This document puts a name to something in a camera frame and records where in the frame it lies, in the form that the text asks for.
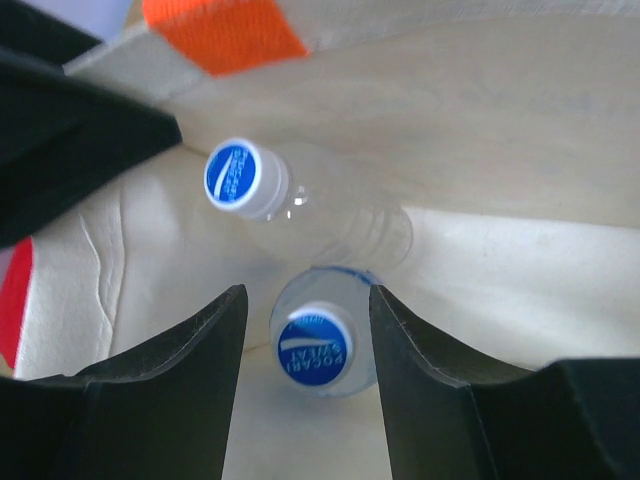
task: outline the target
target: bottle cap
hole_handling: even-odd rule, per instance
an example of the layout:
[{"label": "bottle cap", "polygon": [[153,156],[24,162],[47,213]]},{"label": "bottle cap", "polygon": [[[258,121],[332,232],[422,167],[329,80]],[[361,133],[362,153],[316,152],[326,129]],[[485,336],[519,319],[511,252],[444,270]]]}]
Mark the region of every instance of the bottle cap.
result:
[{"label": "bottle cap", "polygon": [[244,138],[218,145],[204,170],[204,190],[211,203],[244,218],[268,219],[278,211],[288,189],[284,161]]},{"label": "bottle cap", "polygon": [[353,360],[353,318],[329,302],[309,302],[289,315],[278,342],[276,358],[298,386],[326,387],[344,376]]}]

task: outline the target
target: pocari sweat logo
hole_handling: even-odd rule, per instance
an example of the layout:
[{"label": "pocari sweat logo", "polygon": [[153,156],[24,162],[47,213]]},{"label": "pocari sweat logo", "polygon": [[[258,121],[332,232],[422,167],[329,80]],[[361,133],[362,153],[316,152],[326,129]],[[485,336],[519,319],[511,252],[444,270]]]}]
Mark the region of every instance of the pocari sweat logo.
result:
[{"label": "pocari sweat logo", "polygon": [[214,157],[207,173],[207,188],[221,202],[240,200],[251,188],[256,164],[249,149],[229,145]]},{"label": "pocari sweat logo", "polygon": [[278,340],[278,359],[296,382],[320,386],[335,380],[347,362],[340,329],[321,315],[304,315],[287,325]]}]

